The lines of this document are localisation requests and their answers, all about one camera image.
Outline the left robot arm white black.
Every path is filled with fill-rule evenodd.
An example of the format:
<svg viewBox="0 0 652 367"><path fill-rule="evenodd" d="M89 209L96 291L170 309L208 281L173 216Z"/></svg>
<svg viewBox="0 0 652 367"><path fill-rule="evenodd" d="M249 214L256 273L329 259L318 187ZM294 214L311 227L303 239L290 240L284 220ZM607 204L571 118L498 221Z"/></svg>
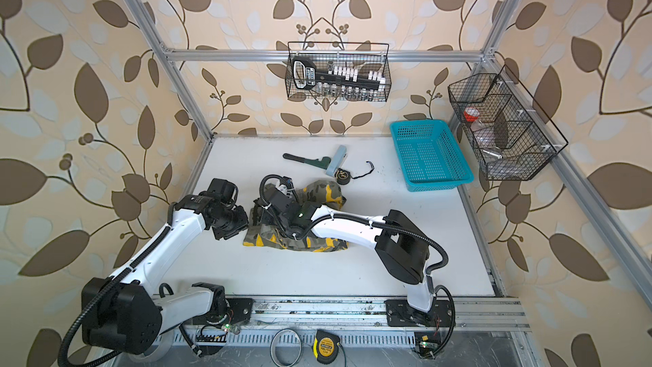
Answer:
<svg viewBox="0 0 652 367"><path fill-rule="evenodd" d="M91 366L99 366L122 353L145 353L160 335L182 329L195 317L217 326L231 324L236 312L223 286L198 282L174 294L163 278L204 231L211 230L216 240L227 240L247 228L248 217L237 203L238 195L234 183L215 178L208 190L171 204L161 230L113 274L91 279L81 293L81 314L62 339L58 365L74 364L69 349L77 333L86 345L107 350L90 361Z"/></svg>

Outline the teal plastic basket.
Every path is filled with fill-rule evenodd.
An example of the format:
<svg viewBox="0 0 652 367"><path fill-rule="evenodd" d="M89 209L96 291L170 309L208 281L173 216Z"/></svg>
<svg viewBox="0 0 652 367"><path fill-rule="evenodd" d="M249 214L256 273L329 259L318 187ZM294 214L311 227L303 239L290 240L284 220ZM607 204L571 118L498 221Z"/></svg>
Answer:
<svg viewBox="0 0 652 367"><path fill-rule="evenodd" d="M470 166L446 122L393 122L390 130L408 191L451 190L474 181Z"/></svg>

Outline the camouflage yellow green trousers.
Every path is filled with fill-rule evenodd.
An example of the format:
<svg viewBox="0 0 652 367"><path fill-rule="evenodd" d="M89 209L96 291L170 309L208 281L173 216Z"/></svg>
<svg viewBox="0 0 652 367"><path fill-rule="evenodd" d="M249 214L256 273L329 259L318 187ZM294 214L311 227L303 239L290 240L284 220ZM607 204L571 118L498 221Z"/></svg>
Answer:
<svg viewBox="0 0 652 367"><path fill-rule="evenodd" d="M308 228L320 207L340 210L345 203L335 181L318 180L297 189L289 177L267 175L259 184L243 245L290 251L346 250L346 241L318 237Z"/></svg>

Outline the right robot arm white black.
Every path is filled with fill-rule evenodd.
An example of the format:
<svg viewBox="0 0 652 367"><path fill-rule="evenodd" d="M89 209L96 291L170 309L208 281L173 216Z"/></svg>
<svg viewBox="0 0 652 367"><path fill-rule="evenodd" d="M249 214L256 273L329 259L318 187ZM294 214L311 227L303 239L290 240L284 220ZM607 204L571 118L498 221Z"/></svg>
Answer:
<svg viewBox="0 0 652 367"><path fill-rule="evenodd" d="M449 256L404 213L385 216L343 212L346 202L334 181L316 181L297 190L289 177L270 174L259 184L251 210L247 246L271 246L290 251L334 252L351 245L374 251L391 277L407 287L405 305L387 310L392 326L441 326L453 321L453 300L439 304L446 292L435 285L432 272L448 265Z"/></svg>

